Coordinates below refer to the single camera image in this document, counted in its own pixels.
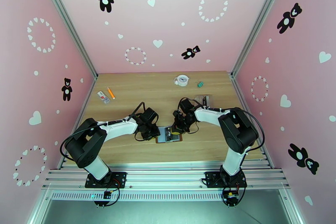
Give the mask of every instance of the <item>white heart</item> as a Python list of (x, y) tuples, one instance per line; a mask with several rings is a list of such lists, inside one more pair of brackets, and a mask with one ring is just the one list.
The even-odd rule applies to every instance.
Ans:
[(37, 124), (40, 124), (41, 122), (42, 122), (42, 120), (41, 120), (41, 114), (40, 114), (40, 112), (39, 111), (35, 111), (33, 113), (33, 117), (31, 117), (29, 119), (29, 124), (30, 125), (37, 125)]
[(285, 108), (288, 108), (291, 106), (291, 101), (288, 100), (286, 95), (281, 96), (280, 106), (285, 107)]
[(155, 5), (155, 0), (148, 0), (147, 3), (148, 3), (150, 6), (154, 7), (154, 5)]
[(319, 58), (320, 58), (320, 63), (322, 64), (324, 62), (327, 62), (329, 59), (331, 59), (331, 54), (330, 53), (326, 54), (325, 51), (321, 51)]
[(308, 204), (310, 204), (311, 206), (313, 205), (313, 203), (312, 203), (312, 199), (311, 199), (311, 197), (310, 196), (305, 196), (304, 197), (304, 200), (308, 203)]
[(163, 41), (162, 40), (154, 40), (153, 44), (155, 45), (155, 47), (160, 48), (162, 45)]

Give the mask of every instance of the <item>wooden tabletop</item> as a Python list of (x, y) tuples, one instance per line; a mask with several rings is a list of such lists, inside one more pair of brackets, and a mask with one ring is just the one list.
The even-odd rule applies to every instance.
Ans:
[[(176, 86), (173, 79), (186, 74), (190, 79), (186, 87)], [(196, 82), (204, 86), (197, 87)], [(104, 104), (97, 92), (110, 87), (115, 100)], [(212, 95), (213, 107), (241, 107), (227, 72), (186, 72), (186, 73), (109, 73), (100, 74), (93, 88), (83, 121), (89, 117), (96, 121), (118, 120), (132, 113), (140, 102), (159, 114), (158, 126), (170, 126), (182, 97)], [(182, 142), (155, 143), (155, 140), (138, 142), (134, 135), (123, 135), (102, 146), (99, 156), (107, 164), (146, 163), (166, 161), (211, 161), (224, 160), (228, 146), (220, 127), (200, 122), (199, 131), (193, 135), (184, 134)], [(250, 152), (246, 159), (260, 159), (259, 150)]]

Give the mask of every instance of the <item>black bracket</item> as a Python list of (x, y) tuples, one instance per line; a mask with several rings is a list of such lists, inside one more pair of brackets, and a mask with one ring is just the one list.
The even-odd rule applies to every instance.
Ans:
[(247, 183), (245, 179), (245, 175), (242, 171), (240, 171), (231, 182), (224, 182), (221, 172), (205, 172), (205, 184), (208, 188), (236, 188), (237, 185), (240, 188), (246, 188)]
[(97, 180), (92, 174), (88, 174), (85, 182), (86, 188), (125, 188), (126, 172), (109, 172), (100, 181)]

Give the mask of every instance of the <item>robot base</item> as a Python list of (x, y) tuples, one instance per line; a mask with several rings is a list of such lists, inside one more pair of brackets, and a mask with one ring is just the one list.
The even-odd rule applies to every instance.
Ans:
[(88, 174), (85, 182), (86, 188), (125, 188), (126, 172), (109, 171), (101, 180), (97, 180), (92, 174)]

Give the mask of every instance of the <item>orange pen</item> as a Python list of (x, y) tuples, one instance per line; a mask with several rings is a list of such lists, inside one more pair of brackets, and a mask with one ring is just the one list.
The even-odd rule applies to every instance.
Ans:
[(113, 93), (112, 93), (112, 91), (111, 91), (111, 89), (108, 87), (108, 92), (110, 93), (110, 95), (111, 95), (111, 97), (113, 98), (113, 99), (115, 99), (116, 97), (113, 95)]

